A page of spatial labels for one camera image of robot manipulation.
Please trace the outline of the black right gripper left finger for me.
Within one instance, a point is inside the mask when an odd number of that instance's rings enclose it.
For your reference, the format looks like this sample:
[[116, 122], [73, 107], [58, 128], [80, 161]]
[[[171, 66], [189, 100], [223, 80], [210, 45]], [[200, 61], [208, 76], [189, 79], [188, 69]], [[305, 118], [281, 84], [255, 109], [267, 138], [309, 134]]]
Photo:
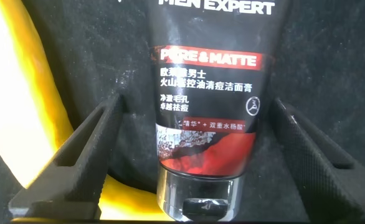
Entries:
[[95, 220], [123, 118], [120, 95], [101, 102], [28, 188], [9, 202], [13, 219]]

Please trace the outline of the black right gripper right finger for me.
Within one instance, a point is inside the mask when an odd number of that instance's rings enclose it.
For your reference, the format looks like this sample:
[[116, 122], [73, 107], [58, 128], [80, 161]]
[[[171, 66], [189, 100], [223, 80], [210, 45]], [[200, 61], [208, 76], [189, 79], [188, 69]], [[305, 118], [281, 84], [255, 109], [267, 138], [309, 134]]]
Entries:
[[365, 222], [365, 167], [276, 98], [269, 121], [312, 222]]

